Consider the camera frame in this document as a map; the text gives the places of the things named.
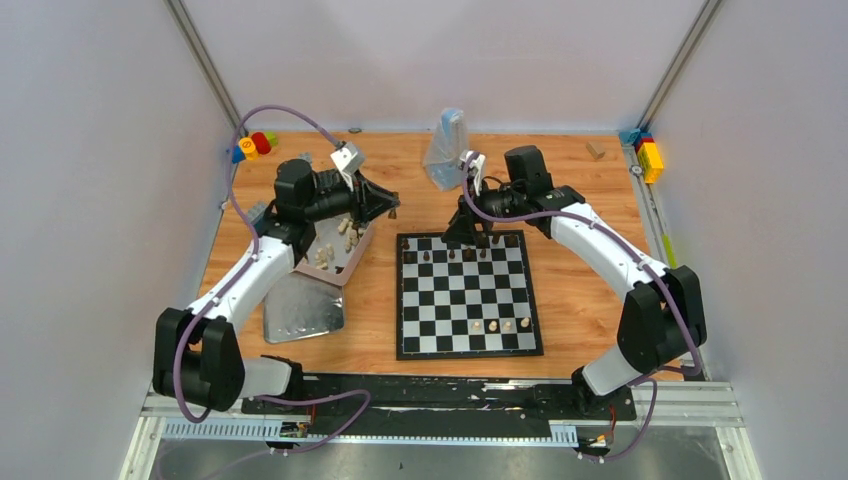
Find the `metal tin lid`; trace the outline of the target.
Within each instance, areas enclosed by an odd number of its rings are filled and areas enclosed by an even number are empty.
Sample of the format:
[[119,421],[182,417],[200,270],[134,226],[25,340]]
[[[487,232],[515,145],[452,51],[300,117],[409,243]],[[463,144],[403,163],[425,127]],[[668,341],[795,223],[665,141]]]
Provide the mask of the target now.
[[264,339],[269,344],[332,334],[342,330],[346,321],[343,289],[294,272],[271,287],[262,313]]

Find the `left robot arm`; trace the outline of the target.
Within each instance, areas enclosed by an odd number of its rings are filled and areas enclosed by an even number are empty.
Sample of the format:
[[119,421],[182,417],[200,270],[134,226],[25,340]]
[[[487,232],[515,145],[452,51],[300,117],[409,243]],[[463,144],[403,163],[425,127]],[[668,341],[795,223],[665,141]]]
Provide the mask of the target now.
[[252,243],[205,295],[183,309],[167,308],[155,328],[152,386],[172,397],[186,419],[227,411],[239,400],[267,396],[283,413],[306,400],[302,367],[276,356],[245,359],[238,334],[271,288],[306,257],[318,221],[346,214],[368,223],[400,204],[397,194],[361,172],[317,172],[301,158],[276,170],[275,198],[250,227]]

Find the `yellow lego brick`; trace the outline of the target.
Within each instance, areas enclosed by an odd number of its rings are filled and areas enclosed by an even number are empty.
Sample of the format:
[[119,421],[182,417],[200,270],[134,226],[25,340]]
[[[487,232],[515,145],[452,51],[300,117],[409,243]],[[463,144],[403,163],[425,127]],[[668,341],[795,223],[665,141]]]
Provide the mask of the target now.
[[646,184],[656,183],[664,172],[664,163],[654,142],[643,142],[637,151],[637,159],[643,169]]

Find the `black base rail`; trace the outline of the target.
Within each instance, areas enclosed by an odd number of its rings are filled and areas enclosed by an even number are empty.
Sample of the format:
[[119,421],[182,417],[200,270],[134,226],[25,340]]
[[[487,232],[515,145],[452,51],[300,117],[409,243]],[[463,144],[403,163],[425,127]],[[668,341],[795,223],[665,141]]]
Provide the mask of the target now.
[[312,373],[299,399],[335,396],[316,407],[288,407],[246,400],[245,414],[304,414],[311,432],[329,434],[350,419],[349,435],[441,438],[541,438],[552,420],[586,420],[609,426],[633,421],[630,393],[604,404],[583,405],[567,380],[356,375]]

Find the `black white chessboard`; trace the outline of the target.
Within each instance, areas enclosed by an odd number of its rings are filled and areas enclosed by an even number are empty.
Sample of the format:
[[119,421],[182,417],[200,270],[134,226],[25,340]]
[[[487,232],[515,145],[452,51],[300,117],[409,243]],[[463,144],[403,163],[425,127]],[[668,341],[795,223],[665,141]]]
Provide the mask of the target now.
[[[490,240],[477,249],[437,233],[397,235],[397,359],[543,355],[524,233],[497,231]],[[511,332],[502,331],[507,320]]]

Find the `pink metal tin box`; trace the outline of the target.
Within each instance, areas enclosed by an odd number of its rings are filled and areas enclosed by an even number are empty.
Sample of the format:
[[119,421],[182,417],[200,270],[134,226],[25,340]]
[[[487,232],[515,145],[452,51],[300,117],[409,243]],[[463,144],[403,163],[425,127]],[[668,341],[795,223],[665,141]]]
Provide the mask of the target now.
[[342,214],[319,220],[315,229],[316,238],[295,272],[344,286],[364,257],[376,222],[356,223],[349,214]]

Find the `blue toy block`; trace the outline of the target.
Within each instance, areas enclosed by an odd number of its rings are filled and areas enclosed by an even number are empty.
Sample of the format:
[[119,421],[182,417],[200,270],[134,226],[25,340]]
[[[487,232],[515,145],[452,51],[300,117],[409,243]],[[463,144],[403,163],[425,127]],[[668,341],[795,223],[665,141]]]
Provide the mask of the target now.
[[238,164],[246,159],[245,154],[240,147],[235,147],[231,154],[231,163]]

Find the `small wooden block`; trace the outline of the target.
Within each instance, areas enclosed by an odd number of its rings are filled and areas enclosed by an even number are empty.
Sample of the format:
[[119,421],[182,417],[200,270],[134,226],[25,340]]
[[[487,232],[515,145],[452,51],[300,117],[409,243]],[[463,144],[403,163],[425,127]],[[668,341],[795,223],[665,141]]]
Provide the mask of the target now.
[[600,160],[606,155],[606,148],[600,142],[590,141],[586,143],[586,149],[594,160]]

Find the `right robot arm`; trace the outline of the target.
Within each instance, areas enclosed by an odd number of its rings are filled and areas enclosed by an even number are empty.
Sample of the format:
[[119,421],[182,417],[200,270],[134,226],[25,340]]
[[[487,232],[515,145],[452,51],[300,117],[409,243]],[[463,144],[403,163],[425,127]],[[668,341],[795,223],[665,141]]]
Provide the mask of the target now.
[[508,182],[490,188],[484,180],[485,157],[474,150],[458,158],[462,194],[442,238],[486,248],[496,223],[523,222],[566,247],[603,279],[622,302],[616,343],[578,368],[571,403],[584,417],[596,417],[611,397],[637,381],[669,370],[672,361],[690,354],[702,370],[698,349],[707,340],[700,280],[687,266],[672,268],[636,248],[603,221],[570,186],[555,186],[543,154],[534,145],[504,155]]

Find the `yellow round toy block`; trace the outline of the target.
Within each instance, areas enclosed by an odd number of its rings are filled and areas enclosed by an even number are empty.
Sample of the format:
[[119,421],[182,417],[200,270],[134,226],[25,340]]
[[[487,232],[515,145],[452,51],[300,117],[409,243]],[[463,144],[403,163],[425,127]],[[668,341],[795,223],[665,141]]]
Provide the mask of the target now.
[[245,160],[255,160],[260,156],[257,146],[251,137],[243,137],[238,142],[239,150]]

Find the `red round toy block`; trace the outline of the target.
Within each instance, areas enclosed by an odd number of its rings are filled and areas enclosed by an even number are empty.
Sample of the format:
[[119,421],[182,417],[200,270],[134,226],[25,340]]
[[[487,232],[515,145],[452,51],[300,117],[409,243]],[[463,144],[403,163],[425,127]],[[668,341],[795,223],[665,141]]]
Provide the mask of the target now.
[[264,132],[254,132],[251,135],[251,140],[259,155],[266,155],[272,149],[271,142]]

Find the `plastic bag with blue item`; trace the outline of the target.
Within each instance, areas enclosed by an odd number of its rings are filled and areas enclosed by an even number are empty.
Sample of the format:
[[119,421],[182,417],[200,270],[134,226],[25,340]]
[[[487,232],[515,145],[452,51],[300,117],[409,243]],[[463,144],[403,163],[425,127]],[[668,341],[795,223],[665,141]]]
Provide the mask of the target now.
[[444,109],[422,159],[428,178],[440,191],[460,185],[463,179],[461,156],[469,149],[470,136],[464,112],[458,108]]

